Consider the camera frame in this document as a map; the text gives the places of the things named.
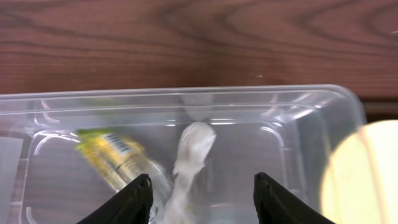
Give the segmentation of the yellow green drink bottle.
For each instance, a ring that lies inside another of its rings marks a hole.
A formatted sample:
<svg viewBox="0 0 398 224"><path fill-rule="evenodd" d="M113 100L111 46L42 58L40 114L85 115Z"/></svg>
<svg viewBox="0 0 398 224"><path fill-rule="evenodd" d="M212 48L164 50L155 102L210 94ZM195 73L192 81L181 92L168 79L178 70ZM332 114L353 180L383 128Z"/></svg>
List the yellow green drink bottle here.
<svg viewBox="0 0 398 224"><path fill-rule="evenodd" d="M152 160L141 144L109 129L79 129L77 136L77 151L113 190L119 192L139 175L147 174L152 180L154 202L167 201L172 181L166 169Z"/></svg>

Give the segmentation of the yellow plate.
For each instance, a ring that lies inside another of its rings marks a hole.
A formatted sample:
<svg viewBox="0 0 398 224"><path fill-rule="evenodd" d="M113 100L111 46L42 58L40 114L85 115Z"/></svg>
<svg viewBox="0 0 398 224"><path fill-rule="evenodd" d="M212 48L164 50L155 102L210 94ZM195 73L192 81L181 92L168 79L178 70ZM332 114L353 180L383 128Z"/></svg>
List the yellow plate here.
<svg viewBox="0 0 398 224"><path fill-rule="evenodd" d="M367 124L331 154L321 213L335 223L397 223L397 121Z"/></svg>

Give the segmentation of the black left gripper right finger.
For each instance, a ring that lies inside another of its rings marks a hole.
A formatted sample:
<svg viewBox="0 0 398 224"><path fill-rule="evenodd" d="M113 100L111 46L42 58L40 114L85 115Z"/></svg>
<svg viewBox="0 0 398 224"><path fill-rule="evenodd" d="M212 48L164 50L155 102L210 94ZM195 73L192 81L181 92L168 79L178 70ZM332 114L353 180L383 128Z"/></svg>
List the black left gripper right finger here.
<svg viewBox="0 0 398 224"><path fill-rule="evenodd" d="M254 176L254 205L260 224L333 224L271 176Z"/></svg>

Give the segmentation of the clear plastic waste bin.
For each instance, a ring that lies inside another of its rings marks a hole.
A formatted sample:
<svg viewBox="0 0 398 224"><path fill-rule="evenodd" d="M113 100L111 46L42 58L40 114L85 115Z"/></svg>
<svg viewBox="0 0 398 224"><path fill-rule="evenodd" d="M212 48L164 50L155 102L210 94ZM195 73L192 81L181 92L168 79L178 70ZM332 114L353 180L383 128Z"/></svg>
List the clear plastic waste bin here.
<svg viewBox="0 0 398 224"><path fill-rule="evenodd" d="M314 210L337 145L365 123L336 85L70 91L1 96L1 222L77 223L137 174L151 223L257 223L265 172Z"/></svg>

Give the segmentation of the white wrapper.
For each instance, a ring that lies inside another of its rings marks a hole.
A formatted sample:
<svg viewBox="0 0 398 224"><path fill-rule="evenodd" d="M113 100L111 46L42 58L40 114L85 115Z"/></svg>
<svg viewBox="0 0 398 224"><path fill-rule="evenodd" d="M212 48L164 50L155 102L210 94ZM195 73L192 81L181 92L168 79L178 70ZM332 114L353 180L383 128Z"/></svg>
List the white wrapper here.
<svg viewBox="0 0 398 224"><path fill-rule="evenodd" d="M215 139L214 129L206 123L195 122L183 130L173 169L174 187L158 223L194 222L188 209L190 191L196 175L205 167L206 157Z"/></svg>

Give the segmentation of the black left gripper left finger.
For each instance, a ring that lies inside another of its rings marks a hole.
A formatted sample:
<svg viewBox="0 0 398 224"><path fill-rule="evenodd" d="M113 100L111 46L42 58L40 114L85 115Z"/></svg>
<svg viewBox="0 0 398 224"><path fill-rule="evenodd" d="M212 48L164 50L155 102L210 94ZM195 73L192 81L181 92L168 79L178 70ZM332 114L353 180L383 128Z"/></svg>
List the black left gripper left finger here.
<svg viewBox="0 0 398 224"><path fill-rule="evenodd" d="M152 181L141 174L78 224L148 224L153 201Z"/></svg>

